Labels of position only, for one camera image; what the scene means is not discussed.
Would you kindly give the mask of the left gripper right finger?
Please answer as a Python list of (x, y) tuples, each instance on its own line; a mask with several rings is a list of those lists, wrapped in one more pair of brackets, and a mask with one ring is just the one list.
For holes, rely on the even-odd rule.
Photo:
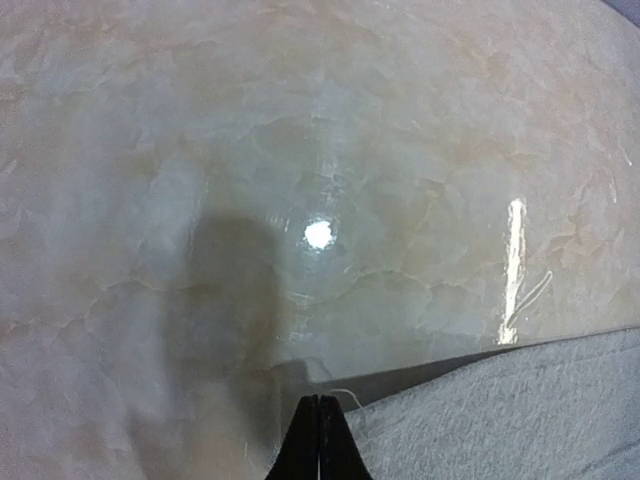
[(338, 399), (321, 396), (319, 469), (321, 480), (372, 480)]

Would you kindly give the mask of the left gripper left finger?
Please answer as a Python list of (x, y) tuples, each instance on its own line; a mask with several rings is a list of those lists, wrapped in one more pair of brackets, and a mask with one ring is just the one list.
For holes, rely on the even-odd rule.
[(266, 480), (319, 478), (319, 397), (303, 396)]

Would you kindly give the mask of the grey tank top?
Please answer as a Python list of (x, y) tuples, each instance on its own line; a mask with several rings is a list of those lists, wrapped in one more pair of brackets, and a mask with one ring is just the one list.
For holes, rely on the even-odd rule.
[(496, 355), (346, 419), (376, 479), (635, 479), (639, 332)]

